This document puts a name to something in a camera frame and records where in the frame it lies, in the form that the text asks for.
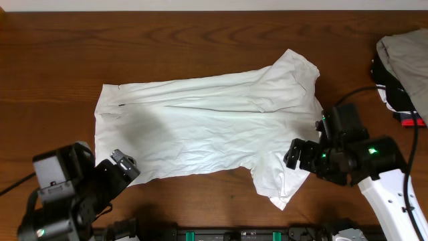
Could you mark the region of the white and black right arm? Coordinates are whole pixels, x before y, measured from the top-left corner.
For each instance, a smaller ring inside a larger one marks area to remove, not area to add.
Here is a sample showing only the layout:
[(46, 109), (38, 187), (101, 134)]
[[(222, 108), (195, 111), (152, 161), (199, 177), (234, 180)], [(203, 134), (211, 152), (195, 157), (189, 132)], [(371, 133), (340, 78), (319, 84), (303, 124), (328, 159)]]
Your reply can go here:
[(390, 137), (341, 144), (294, 139), (284, 162), (341, 186), (357, 185), (387, 240), (426, 240), (427, 220), (404, 160)]

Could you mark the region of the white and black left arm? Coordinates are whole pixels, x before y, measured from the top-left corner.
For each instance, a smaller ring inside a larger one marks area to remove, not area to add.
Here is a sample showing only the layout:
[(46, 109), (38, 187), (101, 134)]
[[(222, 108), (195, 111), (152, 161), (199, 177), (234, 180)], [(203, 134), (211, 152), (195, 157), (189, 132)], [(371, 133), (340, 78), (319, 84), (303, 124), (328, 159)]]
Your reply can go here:
[(112, 200), (139, 175), (136, 161), (114, 150), (95, 164), (88, 148), (62, 147), (33, 158), (39, 188), (27, 201), (17, 231), (19, 240), (119, 240), (137, 235), (137, 221), (114, 222), (105, 228), (93, 223), (112, 210)]

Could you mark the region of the white t-shirt black print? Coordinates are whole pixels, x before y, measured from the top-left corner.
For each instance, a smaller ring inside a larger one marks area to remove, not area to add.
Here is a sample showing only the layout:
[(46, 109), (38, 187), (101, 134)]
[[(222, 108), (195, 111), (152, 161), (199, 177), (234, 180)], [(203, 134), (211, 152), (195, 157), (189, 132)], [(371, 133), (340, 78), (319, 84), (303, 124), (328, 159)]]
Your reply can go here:
[(284, 209), (308, 172), (288, 169), (292, 140), (317, 141), (318, 68), (286, 50), (259, 70), (206, 78), (105, 84), (94, 116), (95, 156), (136, 160), (137, 184), (244, 167), (255, 190)]

